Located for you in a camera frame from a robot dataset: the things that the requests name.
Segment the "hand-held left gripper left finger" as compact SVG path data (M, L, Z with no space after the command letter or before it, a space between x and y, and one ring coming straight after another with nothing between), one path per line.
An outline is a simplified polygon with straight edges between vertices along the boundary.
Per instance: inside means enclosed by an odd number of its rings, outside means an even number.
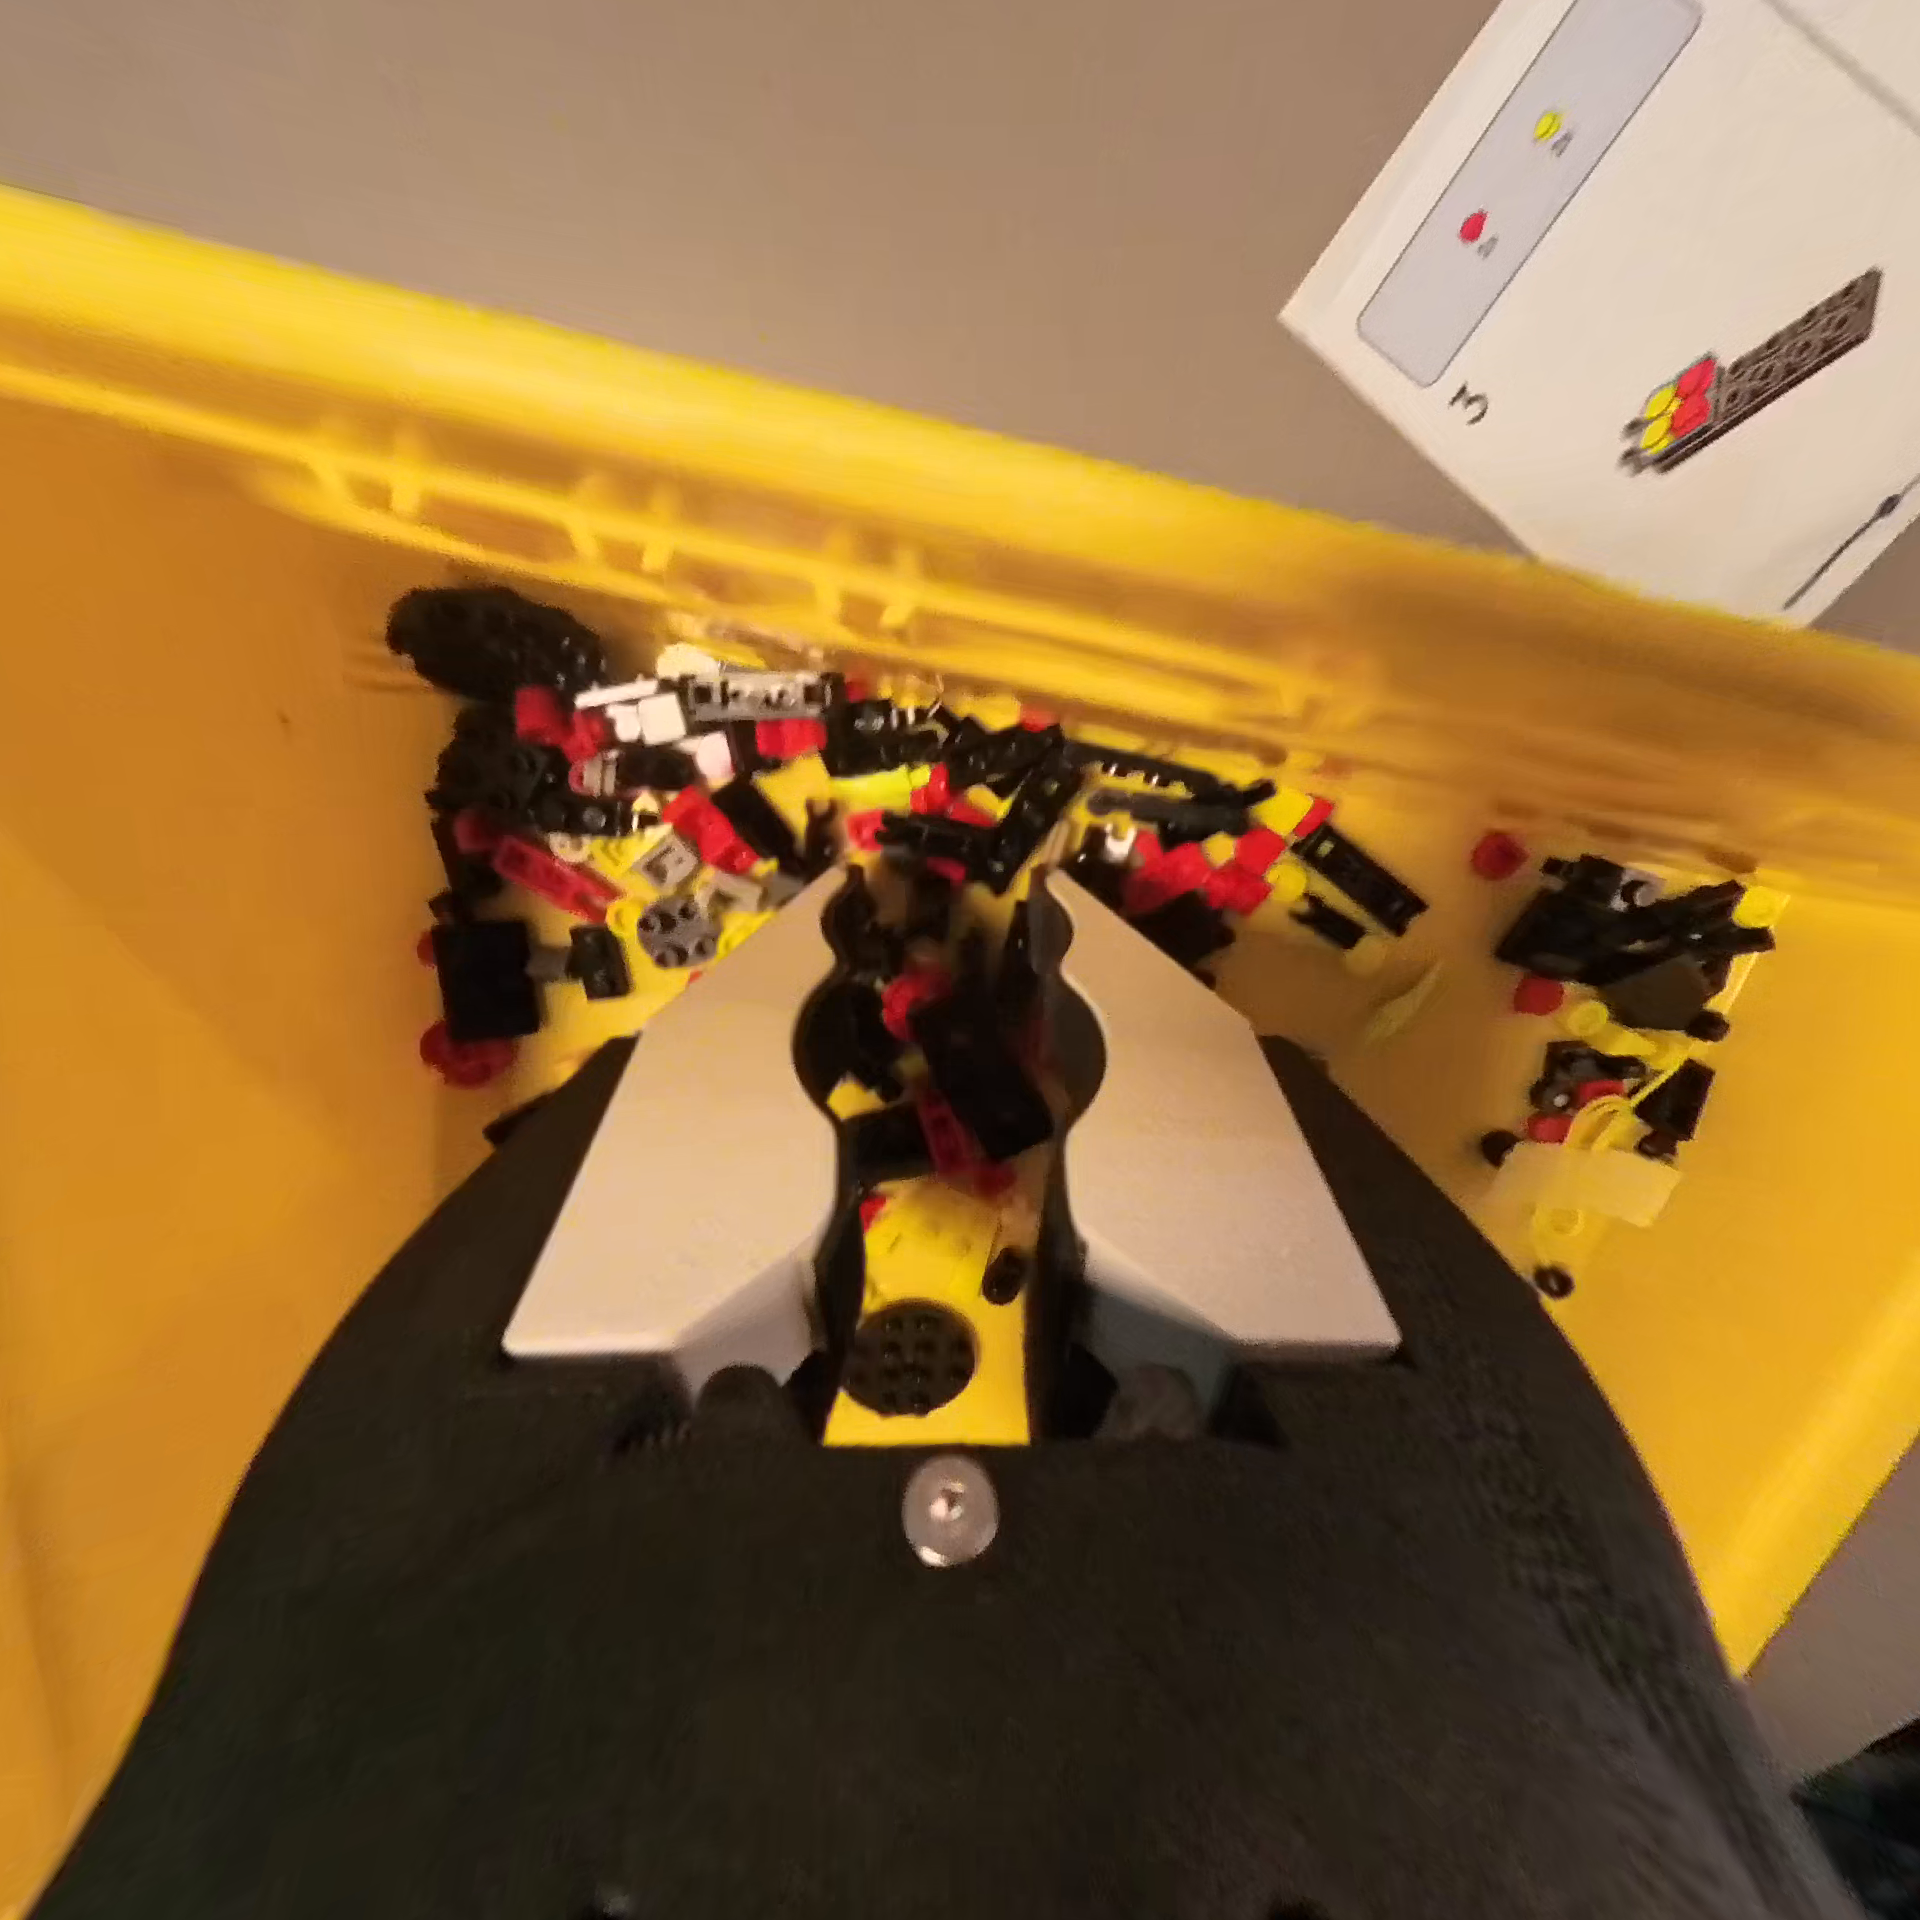
M813 1353L836 1140L797 1034L843 889L812 883L643 1027L503 1330L509 1361L659 1361L698 1395Z

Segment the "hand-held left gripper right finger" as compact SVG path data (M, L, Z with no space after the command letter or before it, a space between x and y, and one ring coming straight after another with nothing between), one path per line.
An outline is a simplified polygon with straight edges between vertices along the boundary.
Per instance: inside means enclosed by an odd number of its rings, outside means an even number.
M1247 1363L1372 1363L1402 1325L1242 1013L1062 871L1035 885L1067 1094L1071 1341L1212 1409Z

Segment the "pile of lego pieces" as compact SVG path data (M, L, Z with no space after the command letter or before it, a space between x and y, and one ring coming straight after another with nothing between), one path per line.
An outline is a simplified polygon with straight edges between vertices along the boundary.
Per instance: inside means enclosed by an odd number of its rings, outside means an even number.
M646 1023L812 883L846 879L797 1034L836 1140L813 1353L787 1381L732 1367L698 1395L659 1361L503 1353L624 1039L576 1158L547 1166L547 1201L509 1229L496 1369L643 1364L680 1404L771 1379L831 1446L1011 1449L1222 1429L1282 1363L1239 1367L1203 1409L1184 1375L1112 1381L1071 1341L1035 885L1079 879L1213 991L1260 910L1360 957L1429 903L1328 798L820 662L664 646L624 673L578 615L511 588L408 589L382 637L452 708L426 788L446 887L422 938L442 995L422 1055L451 1084L511 1067L562 981L600 1005L646 996Z

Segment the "yellow plastic bin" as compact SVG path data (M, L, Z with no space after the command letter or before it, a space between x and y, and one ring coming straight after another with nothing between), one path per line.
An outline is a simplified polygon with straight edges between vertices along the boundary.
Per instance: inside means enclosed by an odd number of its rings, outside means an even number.
M452 567L664 589L1395 828L1807 883L1670 1227L1567 1332L1469 1247L1427 1027L1280 1054L1413 1358L1275 1446L648 1452L482 1358L612 1090L442 1206ZM44 1916L1860 1916L1746 1661L1915 1430L1915 660L5 189L7 1875Z

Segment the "light blue instruction booklet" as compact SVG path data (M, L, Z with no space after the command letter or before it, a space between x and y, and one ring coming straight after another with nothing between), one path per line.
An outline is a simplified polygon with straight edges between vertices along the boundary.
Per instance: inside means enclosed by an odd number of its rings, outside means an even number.
M1280 322L1536 561L1815 623L1915 529L1917 5L1500 5Z

